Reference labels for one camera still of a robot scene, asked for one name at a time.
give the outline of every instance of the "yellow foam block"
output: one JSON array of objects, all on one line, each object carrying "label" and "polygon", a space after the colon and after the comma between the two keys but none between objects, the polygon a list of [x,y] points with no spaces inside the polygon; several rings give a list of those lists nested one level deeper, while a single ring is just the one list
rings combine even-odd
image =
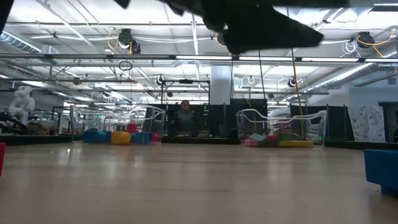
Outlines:
[{"label": "yellow foam block", "polygon": [[112,144],[130,144],[131,135],[124,131],[113,131],[111,134]]},{"label": "yellow foam block", "polygon": [[280,141],[280,147],[313,147],[311,141]]}]

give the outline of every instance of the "wooden floor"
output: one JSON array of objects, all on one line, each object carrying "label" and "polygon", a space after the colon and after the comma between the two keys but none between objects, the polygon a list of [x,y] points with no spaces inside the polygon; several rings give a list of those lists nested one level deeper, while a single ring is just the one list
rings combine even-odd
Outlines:
[{"label": "wooden floor", "polygon": [[349,149],[21,146],[0,178],[0,223],[397,222]]}]

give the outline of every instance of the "white pillar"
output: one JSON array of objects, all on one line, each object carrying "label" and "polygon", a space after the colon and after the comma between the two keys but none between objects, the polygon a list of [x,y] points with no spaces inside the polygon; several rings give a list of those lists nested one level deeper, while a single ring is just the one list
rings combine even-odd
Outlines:
[{"label": "white pillar", "polygon": [[231,88],[231,67],[213,66],[210,75],[210,104],[230,104],[234,88]]}]

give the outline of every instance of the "red object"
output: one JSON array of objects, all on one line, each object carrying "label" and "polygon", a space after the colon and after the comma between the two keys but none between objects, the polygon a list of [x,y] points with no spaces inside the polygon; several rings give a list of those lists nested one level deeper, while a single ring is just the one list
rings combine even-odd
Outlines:
[{"label": "red object", "polygon": [[247,139],[247,140],[244,140],[243,145],[248,146],[248,147],[258,147],[260,145],[260,142],[257,140]]},{"label": "red object", "polygon": [[160,141],[159,136],[156,133],[152,133],[152,142]]},{"label": "red object", "polygon": [[137,124],[136,123],[128,124],[127,129],[125,129],[124,131],[129,134],[138,133]]},{"label": "red object", "polygon": [[276,142],[278,141],[278,135],[268,135],[266,138],[267,142]]},{"label": "red object", "polygon": [[2,173],[2,164],[4,162],[5,153],[6,153],[6,143],[0,143],[0,177]]}]

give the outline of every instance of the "blue foam block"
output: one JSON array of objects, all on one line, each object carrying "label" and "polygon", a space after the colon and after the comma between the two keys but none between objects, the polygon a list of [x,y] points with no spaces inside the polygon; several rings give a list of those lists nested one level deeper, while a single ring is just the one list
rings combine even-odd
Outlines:
[{"label": "blue foam block", "polygon": [[152,133],[133,133],[131,134],[131,142],[133,144],[151,144]]},{"label": "blue foam block", "polygon": [[383,194],[398,195],[398,151],[365,150],[366,180]]},{"label": "blue foam block", "polygon": [[110,131],[85,131],[83,133],[84,143],[110,143]]}]

